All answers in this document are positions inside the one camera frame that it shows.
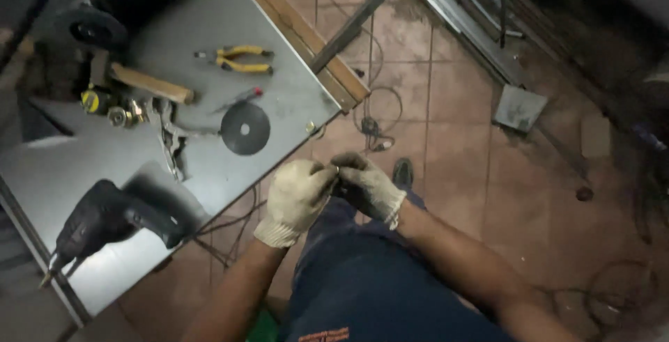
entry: gray table surface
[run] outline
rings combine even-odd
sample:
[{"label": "gray table surface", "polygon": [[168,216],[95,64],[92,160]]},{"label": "gray table surface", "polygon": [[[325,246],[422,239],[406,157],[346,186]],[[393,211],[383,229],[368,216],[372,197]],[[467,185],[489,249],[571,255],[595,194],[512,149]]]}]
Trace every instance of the gray table surface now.
[{"label": "gray table surface", "polygon": [[[273,76],[224,72],[193,59],[195,50],[233,44],[273,50]],[[151,173],[151,181],[182,201],[189,218],[202,226],[304,142],[309,122],[322,126],[339,112],[253,0],[178,0],[136,37],[126,63],[197,91],[196,104],[177,108],[176,122],[189,128],[217,129],[222,115],[206,112],[243,90],[262,87],[266,93],[254,103],[269,116],[269,141],[257,154],[240,157],[221,139],[191,139],[181,154],[188,179],[178,185],[170,180],[159,140],[148,124],[115,129],[105,118],[85,115],[78,104],[36,101],[74,136],[33,141],[2,153],[0,176],[50,252],[77,201],[99,179],[122,186],[138,171]],[[162,171],[156,175],[151,167]],[[14,218],[21,216],[14,213]],[[140,230],[89,257],[68,283],[94,317],[170,253],[157,236]],[[43,258],[37,259],[44,268]]]}]

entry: wooden handle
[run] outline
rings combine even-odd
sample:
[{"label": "wooden handle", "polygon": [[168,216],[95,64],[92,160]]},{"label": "wooden handle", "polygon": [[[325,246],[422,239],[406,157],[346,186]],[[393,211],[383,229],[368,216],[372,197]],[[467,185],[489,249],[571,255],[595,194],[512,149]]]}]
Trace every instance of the wooden handle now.
[{"label": "wooden handle", "polygon": [[190,104],[195,92],[183,86],[159,80],[136,70],[125,68],[118,62],[112,63],[112,78],[124,84],[154,93],[177,103]]}]

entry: work glove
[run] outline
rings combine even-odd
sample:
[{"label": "work glove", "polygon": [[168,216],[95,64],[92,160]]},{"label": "work glove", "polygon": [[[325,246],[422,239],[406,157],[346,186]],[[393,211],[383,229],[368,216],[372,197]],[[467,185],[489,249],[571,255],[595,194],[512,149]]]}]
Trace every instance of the work glove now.
[{"label": "work glove", "polygon": [[275,247],[290,247],[314,223],[330,199],[337,168],[298,159],[282,165],[270,185],[268,215],[255,228],[255,237]]},{"label": "work glove", "polygon": [[342,196],[357,210],[380,220],[390,230],[397,228],[397,211],[407,196],[390,178],[360,153],[339,154],[330,160],[339,167]]}]

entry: yellow-handled pliers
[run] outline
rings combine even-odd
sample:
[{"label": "yellow-handled pliers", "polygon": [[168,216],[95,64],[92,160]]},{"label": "yellow-handled pliers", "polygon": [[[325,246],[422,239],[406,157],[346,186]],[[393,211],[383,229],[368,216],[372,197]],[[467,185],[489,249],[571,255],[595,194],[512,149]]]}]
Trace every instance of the yellow-handled pliers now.
[{"label": "yellow-handled pliers", "polygon": [[213,54],[196,52],[195,57],[209,59],[213,64],[220,66],[224,70],[233,70],[240,73],[268,73],[272,75],[274,69],[269,64],[240,64],[232,60],[237,56],[245,54],[263,57],[274,55],[272,51],[266,51],[258,46],[226,46],[222,49],[217,49]]}]

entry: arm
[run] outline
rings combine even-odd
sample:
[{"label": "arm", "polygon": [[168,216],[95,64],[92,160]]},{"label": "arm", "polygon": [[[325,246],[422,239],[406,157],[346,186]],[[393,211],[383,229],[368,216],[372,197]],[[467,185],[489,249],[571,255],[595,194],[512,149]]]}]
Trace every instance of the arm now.
[{"label": "arm", "polygon": [[522,342],[576,341],[535,303],[532,287],[504,259],[480,242],[406,200],[368,158],[345,153],[332,158],[351,205],[397,230],[433,265],[442,280]]},{"label": "arm", "polygon": [[270,247],[254,239],[225,272],[212,299],[197,313],[182,340],[243,341],[286,252],[287,248]]},{"label": "arm", "polygon": [[523,342],[577,341],[534,299],[532,287],[495,252],[407,200],[397,232],[415,246],[457,293]]},{"label": "arm", "polygon": [[246,338],[288,248],[325,207],[336,178],[336,167],[306,160],[292,161],[276,171],[267,199],[267,216],[255,228],[255,239],[225,272],[183,340],[232,342]]}]

